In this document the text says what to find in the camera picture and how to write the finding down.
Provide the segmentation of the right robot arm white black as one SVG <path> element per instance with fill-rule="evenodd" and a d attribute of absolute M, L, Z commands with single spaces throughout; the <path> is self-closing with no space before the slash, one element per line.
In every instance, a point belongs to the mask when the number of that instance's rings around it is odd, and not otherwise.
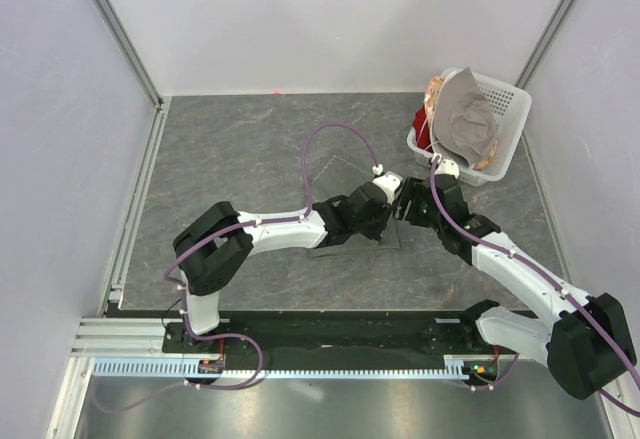
<path fill-rule="evenodd" d="M 404 180 L 394 215 L 433 230 L 444 248 L 491 276 L 530 311 L 525 317 L 485 300 L 458 327 L 458 340 L 477 353 L 505 347 L 545 366 L 559 386 L 586 399 L 629 373 L 637 379 L 637 356 L 621 303 L 594 296 L 532 259 L 487 217 L 470 212 L 454 176 Z"/>

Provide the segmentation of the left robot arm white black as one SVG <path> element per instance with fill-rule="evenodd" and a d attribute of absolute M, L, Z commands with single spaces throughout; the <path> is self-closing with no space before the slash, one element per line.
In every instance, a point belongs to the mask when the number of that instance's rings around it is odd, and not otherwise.
<path fill-rule="evenodd" d="M 380 241 L 402 179 L 392 173 L 374 178 L 350 195 L 316 202 L 283 214 L 251 214 L 228 201 L 211 206 L 173 240 L 179 269 L 174 281 L 183 293 L 185 341 L 208 352 L 219 341 L 219 296 L 251 256 L 284 250 L 334 248 L 354 236 Z"/>

